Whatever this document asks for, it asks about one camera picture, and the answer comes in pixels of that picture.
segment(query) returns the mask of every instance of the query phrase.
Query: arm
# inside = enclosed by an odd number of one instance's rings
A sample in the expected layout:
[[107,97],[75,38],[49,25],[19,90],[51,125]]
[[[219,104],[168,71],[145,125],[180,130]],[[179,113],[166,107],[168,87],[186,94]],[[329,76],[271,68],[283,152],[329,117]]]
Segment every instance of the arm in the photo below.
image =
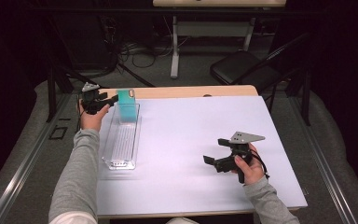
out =
[[[257,153],[252,144],[249,144],[249,148],[253,153]],[[269,184],[260,161],[252,159],[248,165],[241,157],[236,156],[235,163],[244,173],[243,188],[260,216],[261,223],[299,223],[297,217],[293,216],[278,198],[276,189]]]
[[81,113],[82,130],[74,137],[71,157],[54,190],[49,223],[97,223],[99,131],[108,109],[106,105],[96,115]]

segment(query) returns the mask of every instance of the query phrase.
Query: table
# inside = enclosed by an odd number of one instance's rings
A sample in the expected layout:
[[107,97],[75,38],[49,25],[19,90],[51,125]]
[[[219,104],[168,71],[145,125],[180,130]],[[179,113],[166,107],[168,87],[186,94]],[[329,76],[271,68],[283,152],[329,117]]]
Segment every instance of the table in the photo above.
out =
[[[153,0],[155,7],[284,7],[286,0]],[[172,22],[172,67],[171,78],[178,78],[179,35],[195,36],[245,36],[243,50],[248,50],[255,25],[255,18],[249,21],[178,21]]]
[[[236,131],[266,136],[266,140],[255,142],[255,146],[268,167],[269,182],[290,209],[307,206],[267,107],[255,88],[134,90],[142,116],[136,168],[109,171],[100,160],[97,188],[100,218],[253,212],[238,177],[217,173],[202,158],[203,155],[217,159],[228,156],[229,148],[218,146],[217,138],[230,138]],[[103,120],[100,153],[107,128]]]

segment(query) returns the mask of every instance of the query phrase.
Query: person's left hand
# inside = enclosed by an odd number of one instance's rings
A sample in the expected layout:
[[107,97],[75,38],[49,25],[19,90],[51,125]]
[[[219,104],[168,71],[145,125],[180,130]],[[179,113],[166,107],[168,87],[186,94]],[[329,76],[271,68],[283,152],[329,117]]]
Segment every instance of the person's left hand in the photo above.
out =
[[105,114],[109,111],[109,104],[106,104],[100,111],[98,111],[95,115],[88,114],[84,111],[84,108],[79,103],[80,106],[80,127],[81,129],[93,129],[97,132],[101,130],[102,120]]

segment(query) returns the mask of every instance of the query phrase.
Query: white tabletop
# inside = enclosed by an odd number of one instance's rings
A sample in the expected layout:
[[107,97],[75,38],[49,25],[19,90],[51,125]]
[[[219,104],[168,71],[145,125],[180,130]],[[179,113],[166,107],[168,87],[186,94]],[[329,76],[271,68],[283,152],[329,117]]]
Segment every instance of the white tabletop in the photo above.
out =
[[286,0],[153,0],[155,7],[284,7]]
[[[142,116],[136,168],[109,171],[100,160],[99,217],[175,217],[252,212],[238,177],[217,173],[202,156],[230,154],[218,138],[236,131],[255,142],[278,196],[289,208],[307,206],[264,100],[260,96],[138,99]],[[104,120],[113,113],[109,112]],[[101,148],[107,127],[101,129]]]

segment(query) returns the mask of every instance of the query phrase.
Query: chair leg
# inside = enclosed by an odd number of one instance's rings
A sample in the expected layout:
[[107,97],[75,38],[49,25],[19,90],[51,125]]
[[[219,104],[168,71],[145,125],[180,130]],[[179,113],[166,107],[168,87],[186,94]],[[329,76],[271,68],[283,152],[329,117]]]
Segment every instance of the chair leg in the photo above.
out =
[[277,84],[275,84],[273,86],[273,88],[272,88],[272,94],[271,94],[271,97],[269,99],[269,106],[268,106],[269,113],[271,113],[271,111],[272,111],[272,105],[274,104],[276,90],[277,90]]

